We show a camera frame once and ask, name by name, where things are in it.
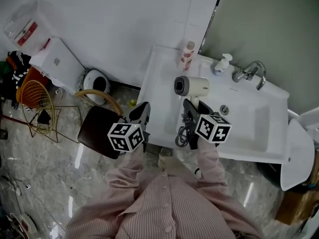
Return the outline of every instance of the red label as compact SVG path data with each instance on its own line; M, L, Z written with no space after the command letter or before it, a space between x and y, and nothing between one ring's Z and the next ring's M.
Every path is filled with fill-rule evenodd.
M28 31L24 34L23 37L21 37L19 39L19 41L17 42L18 45L22 46L28 39L29 37L32 35L32 33L36 30L36 28L38 27L37 23L32 23L32 25L29 27Z

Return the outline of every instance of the soap dispenser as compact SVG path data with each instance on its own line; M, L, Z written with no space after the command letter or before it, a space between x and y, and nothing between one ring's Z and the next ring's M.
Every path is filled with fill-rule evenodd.
M213 74L216 76L220 76L225 73L227 67L229 66L229 61L233 59L230 54L223 54L223 59L219 61L219 63L215 66L213 70Z

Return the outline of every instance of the sink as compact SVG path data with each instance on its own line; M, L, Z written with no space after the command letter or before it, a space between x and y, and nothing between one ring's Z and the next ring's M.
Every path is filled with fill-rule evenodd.
M219 155L255 162L282 164L287 161L289 93L269 82L258 91L258 76L254 76L252 81L235 83L232 72L236 68L233 66L217 77L212 74L211 67L218 61L200 55L196 56L188 72L180 72L175 62L178 53L170 51L170 55L168 50L162 49L153 50L144 79L146 82L143 82L138 100L151 104L150 123L147 126L147 132L151 134L150 143L178 148L174 139L183 125L181 114L185 97L174 93L174 79L180 75L204 77L210 82L210 91L200 100L214 112L220 112L220 107L226 105L229 113L224 117L233 125L227 141L218 146Z

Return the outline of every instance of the chair seat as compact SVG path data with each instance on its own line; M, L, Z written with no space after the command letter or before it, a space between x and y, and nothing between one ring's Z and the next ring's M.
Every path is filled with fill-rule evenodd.
M106 157L117 159L120 152L113 149L107 134L119 119L120 116L113 111L100 106L92 107L81 126L79 142Z

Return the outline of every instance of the faucet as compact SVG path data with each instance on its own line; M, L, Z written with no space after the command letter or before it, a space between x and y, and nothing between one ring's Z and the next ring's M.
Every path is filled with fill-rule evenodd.
M241 79L246 79L251 81L254 75L257 73L258 69L262 72L262 77L260 79L259 84L257 85L256 89L260 90L266 82L266 68L264 64L260 61L254 61L247 67L239 70L238 72L233 73L233 81L239 82Z

